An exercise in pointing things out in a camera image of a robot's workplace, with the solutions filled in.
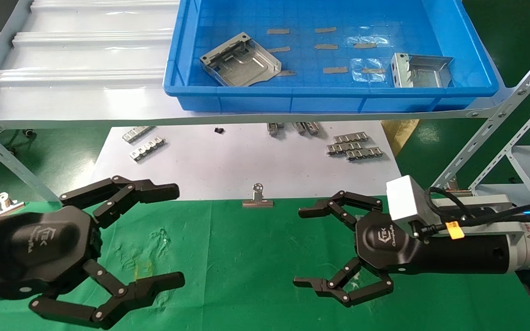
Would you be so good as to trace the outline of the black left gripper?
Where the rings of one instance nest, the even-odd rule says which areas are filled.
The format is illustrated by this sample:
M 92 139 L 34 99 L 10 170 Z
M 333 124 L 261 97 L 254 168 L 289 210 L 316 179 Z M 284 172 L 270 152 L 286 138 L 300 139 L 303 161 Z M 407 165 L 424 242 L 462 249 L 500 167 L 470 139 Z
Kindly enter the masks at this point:
M 109 330 L 130 311 L 151 306 L 164 291 L 185 285 L 182 272 L 146 277 L 124 285 L 97 263 L 101 233 L 137 203 L 179 198 L 177 184 L 113 176 L 60 195 L 55 212 L 21 212 L 0 217 L 0 300 L 40 295 L 29 307 L 53 322 Z M 99 207 L 92 216 L 83 210 Z M 95 308 L 57 300 L 87 277 L 110 298 Z

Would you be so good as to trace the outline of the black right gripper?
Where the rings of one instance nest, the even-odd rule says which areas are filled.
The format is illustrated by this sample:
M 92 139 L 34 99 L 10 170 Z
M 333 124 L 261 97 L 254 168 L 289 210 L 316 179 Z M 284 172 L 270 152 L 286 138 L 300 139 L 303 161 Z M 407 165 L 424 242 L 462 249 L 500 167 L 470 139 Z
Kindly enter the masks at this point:
M 344 206 L 368 212 L 359 220 Z M 330 280 L 317 277 L 295 277 L 293 285 L 311 288 L 318 297 L 331 297 L 349 308 L 394 290 L 389 274 L 502 274 L 509 269 L 510 253 L 506 235 L 469 235 L 453 240 L 433 237 L 425 244 L 383 214 L 383 202 L 377 198 L 339 191 L 320 199 L 309 208 L 300 208 L 300 218 L 333 215 L 347 228 L 355 228 L 357 257 L 352 258 Z M 346 285 L 361 268 L 379 277 L 379 281 L 347 292 Z

